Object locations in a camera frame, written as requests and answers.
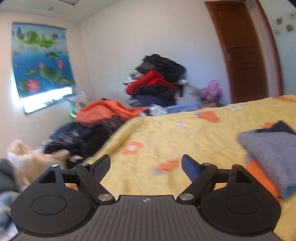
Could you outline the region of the grey sweater with navy sleeves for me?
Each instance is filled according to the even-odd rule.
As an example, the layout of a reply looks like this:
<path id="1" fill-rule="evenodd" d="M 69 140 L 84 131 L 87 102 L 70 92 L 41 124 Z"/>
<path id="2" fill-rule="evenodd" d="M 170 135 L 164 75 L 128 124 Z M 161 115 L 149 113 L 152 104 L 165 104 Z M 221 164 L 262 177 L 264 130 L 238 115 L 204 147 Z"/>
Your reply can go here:
<path id="1" fill-rule="evenodd" d="M 238 142 L 265 171 L 280 197 L 295 193 L 295 131 L 280 120 L 269 128 L 242 132 Z"/>

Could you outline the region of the dark clothes beside bed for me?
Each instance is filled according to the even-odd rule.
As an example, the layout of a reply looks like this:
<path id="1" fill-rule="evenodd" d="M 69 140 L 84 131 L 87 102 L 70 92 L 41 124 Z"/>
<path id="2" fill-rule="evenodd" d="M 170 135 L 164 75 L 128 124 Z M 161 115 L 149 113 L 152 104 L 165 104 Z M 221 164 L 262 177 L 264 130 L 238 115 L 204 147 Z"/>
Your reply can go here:
<path id="1" fill-rule="evenodd" d="M 67 168 L 74 168 L 99 151 L 124 123 L 125 120 L 119 115 L 101 120 L 92 128 L 77 122 L 67 123 L 51 135 L 44 153 L 67 150 L 70 152 L 70 156 L 66 158 Z"/>

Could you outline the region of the pile of dark clothes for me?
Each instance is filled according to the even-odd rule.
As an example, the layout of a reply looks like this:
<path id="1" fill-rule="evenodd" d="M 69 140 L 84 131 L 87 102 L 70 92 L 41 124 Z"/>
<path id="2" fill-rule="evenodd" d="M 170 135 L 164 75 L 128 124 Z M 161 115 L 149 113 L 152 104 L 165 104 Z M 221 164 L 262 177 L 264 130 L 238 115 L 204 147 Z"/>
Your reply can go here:
<path id="1" fill-rule="evenodd" d="M 126 103 L 133 108 L 176 105 L 177 97 L 183 96 L 187 84 L 186 68 L 158 54 L 145 56 L 123 83 L 129 96 Z"/>

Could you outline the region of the yellow carrot print quilt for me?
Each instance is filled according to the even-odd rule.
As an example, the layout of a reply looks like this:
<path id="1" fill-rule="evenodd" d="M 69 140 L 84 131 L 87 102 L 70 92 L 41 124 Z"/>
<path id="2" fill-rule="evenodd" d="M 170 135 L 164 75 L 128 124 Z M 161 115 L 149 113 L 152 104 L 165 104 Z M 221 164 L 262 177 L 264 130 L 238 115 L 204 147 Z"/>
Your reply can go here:
<path id="1" fill-rule="evenodd" d="M 282 240 L 295 240 L 295 193 L 280 197 L 259 162 L 237 138 L 242 132 L 269 128 L 278 121 L 295 129 L 294 95 L 137 117 L 122 125 L 86 162 L 92 164 L 102 155 L 110 156 L 111 168 L 102 184 L 115 197 L 179 195 L 190 183 L 181 169 L 184 154 L 221 169 L 240 164 L 279 199 L 282 213 L 275 234 Z"/>

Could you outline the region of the orange plastic bag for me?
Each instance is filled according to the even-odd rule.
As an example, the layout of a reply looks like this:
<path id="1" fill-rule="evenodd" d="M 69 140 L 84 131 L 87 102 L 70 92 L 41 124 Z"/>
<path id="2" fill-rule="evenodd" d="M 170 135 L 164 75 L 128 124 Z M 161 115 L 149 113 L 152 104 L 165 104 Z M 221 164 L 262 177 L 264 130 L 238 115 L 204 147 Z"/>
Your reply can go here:
<path id="1" fill-rule="evenodd" d="M 92 128 L 114 115 L 126 121 L 139 116 L 144 110 L 144 107 L 126 108 L 116 100 L 99 100 L 80 109 L 76 114 L 75 122 Z"/>

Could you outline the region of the beige jacket on floor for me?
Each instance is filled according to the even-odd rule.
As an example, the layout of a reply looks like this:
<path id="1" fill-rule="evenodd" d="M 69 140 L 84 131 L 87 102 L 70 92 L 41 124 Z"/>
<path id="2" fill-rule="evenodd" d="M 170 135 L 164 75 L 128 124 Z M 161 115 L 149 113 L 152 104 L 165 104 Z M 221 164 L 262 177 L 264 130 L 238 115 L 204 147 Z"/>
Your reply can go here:
<path id="1" fill-rule="evenodd" d="M 65 169 L 68 157 L 70 157 L 68 150 L 62 149 L 53 154 L 42 154 L 26 146 L 20 140 L 13 141 L 6 152 L 6 158 L 12 165 L 16 183 L 21 187 L 31 184 L 53 164 Z"/>

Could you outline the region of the light blue fuzzy blanket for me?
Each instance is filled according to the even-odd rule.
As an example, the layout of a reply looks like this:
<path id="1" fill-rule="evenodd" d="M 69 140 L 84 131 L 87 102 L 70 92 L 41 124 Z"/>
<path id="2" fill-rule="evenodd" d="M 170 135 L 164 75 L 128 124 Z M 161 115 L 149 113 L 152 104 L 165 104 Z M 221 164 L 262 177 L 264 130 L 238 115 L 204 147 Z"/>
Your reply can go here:
<path id="1" fill-rule="evenodd" d="M 165 108 L 165 110 L 168 114 L 172 114 L 172 113 L 194 111 L 194 110 L 197 110 L 198 108 L 199 107 L 195 103 L 189 103 L 189 104 L 178 104 L 174 106 L 168 106 Z"/>

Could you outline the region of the white crumpled cloth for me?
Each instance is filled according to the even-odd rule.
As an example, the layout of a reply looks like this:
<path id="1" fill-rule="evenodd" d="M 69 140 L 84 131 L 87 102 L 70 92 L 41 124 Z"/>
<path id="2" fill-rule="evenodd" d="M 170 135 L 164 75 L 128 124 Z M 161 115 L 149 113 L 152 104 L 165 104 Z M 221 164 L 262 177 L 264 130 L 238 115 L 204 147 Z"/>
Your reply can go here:
<path id="1" fill-rule="evenodd" d="M 144 111 L 147 116 L 161 116 L 168 114 L 168 111 L 160 105 L 153 104 Z"/>

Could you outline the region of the pink plastic bag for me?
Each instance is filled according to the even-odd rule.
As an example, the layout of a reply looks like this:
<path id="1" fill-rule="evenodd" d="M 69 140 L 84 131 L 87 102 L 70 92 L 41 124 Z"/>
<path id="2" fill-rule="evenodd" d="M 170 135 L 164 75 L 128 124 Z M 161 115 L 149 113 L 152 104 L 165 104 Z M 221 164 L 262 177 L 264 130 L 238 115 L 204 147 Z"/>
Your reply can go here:
<path id="1" fill-rule="evenodd" d="M 206 102 L 218 103 L 222 97 L 222 88 L 217 80 L 211 81 L 205 88 L 202 89 L 201 99 Z"/>

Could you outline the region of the brown wooden door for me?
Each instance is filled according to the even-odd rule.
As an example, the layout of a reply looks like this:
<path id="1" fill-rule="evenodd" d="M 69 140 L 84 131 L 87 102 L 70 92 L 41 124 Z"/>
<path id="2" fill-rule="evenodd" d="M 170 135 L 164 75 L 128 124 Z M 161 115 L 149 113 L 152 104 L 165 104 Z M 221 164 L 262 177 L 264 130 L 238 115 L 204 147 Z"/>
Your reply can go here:
<path id="1" fill-rule="evenodd" d="M 207 1 L 228 71 L 231 101 L 283 94 L 280 59 L 259 1 Z"/>

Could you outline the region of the red garment on pile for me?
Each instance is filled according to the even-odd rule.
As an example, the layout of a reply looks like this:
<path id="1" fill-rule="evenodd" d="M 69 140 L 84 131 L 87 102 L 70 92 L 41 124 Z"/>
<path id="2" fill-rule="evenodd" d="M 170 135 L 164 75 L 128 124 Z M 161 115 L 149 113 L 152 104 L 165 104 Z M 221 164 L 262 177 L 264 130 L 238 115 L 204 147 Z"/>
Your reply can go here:
<path id="1" fill-rule="evenodd" d="M 128 95 L 133 95 L 141 87 L 156 86 L 161 85 L 167 87 L 169 90 L 177 91 L 176 85 L 166 81 L 160 73 L 157 71 L 149 71 L 144 76 L 140 77 L 138 80 L 134 81 L 132 84 L 128 85 L 125 89 L 125 93 Z"/>

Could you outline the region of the lotus print window blind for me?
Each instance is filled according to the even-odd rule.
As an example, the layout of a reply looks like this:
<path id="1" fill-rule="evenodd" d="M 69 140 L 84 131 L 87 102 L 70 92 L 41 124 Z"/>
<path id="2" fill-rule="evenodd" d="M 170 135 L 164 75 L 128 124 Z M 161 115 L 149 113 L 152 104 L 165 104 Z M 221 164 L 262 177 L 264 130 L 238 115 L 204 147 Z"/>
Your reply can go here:
<path id="1" fill-rule="evenodd" d="M 76 85 L 64 28 L 14 22 L 11 51 L 19 98 Z"/>

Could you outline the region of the white sliding wardrobe door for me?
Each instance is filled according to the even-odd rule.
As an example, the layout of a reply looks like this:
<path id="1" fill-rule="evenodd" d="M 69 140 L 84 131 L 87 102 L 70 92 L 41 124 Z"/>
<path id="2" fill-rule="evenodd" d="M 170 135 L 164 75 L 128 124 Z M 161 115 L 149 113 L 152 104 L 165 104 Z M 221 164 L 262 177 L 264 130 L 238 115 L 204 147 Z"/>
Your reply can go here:
<path id="1" fill-rule="evenodd" d="M 262 0 L 280 58 L 283 92 L 295 94 L 295 6 L 285 0 Z"/>

